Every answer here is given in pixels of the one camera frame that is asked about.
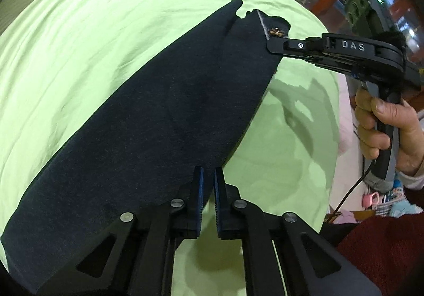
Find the person's right hand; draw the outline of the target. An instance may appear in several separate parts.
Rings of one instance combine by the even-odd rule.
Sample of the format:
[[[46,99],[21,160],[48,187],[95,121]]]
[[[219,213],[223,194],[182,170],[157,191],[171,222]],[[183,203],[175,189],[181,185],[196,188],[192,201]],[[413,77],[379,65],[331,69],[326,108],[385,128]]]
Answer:
[[[360,89],[356,93],[355,116],[365,158],[375,160],[380,152],[390,147],[388,135],[374,128],[380,121],[399,130],[397,169],[410,177],[423,175],[423,130],[416,111],[407,102],[391,104]]]

